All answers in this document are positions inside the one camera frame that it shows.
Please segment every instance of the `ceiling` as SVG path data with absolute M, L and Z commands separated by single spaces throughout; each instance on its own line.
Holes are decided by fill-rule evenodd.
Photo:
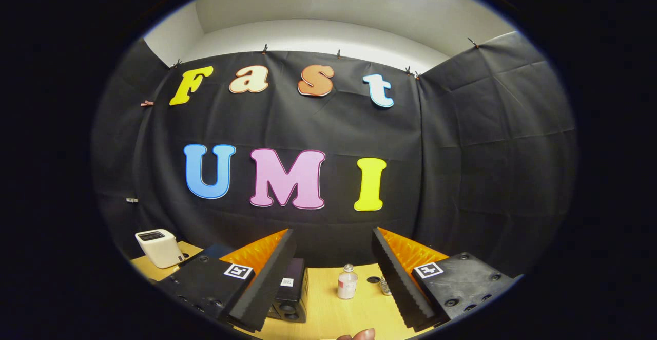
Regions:
M 205 33 L 265 20 L 320 19 L 373 27 L 448 56 L 515 28 L 475 0 L 197 0 Z

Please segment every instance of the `wooden table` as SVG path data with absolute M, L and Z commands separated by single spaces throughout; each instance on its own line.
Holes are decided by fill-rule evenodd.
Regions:
M 193 256 L 202 249 L 178 242 L 183 253 Z M 133 259 L 132 264 L 148 278 L 160 281 L 178 269 L 178 266 L 164 270 L 155 267 L 146 256 Z M 373 265 L 356 266 L 358 274 L 356 296 L 343 300 L 337 296 L 338 268 L 308 268 L 308 303 L 305 324 L 286 322 L 281 319 L 267 318 L 262 331 L 248 333 L 263 340 L 328 340 L 341 335 L 355 335 L 361 330 L 375 328 L 376 340 L 400 340 L 413 337 L 413 329 L 406 328 L 397 310 L 392 296 L 381 293 L 378 284 L 368 282 L 368 277 L 381 277 L 381 270 Z

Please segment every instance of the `yellow letter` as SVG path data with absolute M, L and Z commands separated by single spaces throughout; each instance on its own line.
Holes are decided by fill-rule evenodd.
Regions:
M 378 158 L 359 159 L 358 167 L 363 171 L 361 180 L 361 196 L 354 204 L 354 209 L 362 211 L 378 211 L 383 202 L 378 199 L 381 186 L 381 172 L 385 169 L 385 162 Z
M 183 73 L 183 82 L 180 83 L 176 96 L 169 101 L 169 105 L 185 104 L 189 101 L 189 92 L 196 92 L 201 85 L 203 77 L 209 77 L 212 74 L 212 67 L 206 66 L 205 68 L 192 69 Z
M 269 69 L 266 66 L 253 65 L 246 68 L 239 69 L 235 74 L 235 78 L 228 86 L 228 90 L 232 93 L 242 92 L 262 92 L 269 86 L 267 80 L 267 73 Z

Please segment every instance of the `white toaster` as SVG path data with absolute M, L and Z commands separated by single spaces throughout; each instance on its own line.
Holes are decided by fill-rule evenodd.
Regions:
M 176 237 L 167 230 L 150 230 L 134 234 L 139 246 L 157 268 L 168 268 L 181 263 L 183 253 L 176 244 Z

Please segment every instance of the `blue letter u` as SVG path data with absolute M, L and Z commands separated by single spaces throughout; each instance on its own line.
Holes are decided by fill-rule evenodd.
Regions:
M 183 149 L 187 157 L 185 164 L 187 187 L 203 199 L 219 199 L 226 195 L 228 186 L 230 186 L 230 156 L 235 153 L 235 147 L 217 145 L 212 148 L 212 153 L 217 156 L 217 183 L 212 186 L 206 185 L 201 176 L 203 155 L 206 151 L 206 146 L 197 144 L 187 145 Z

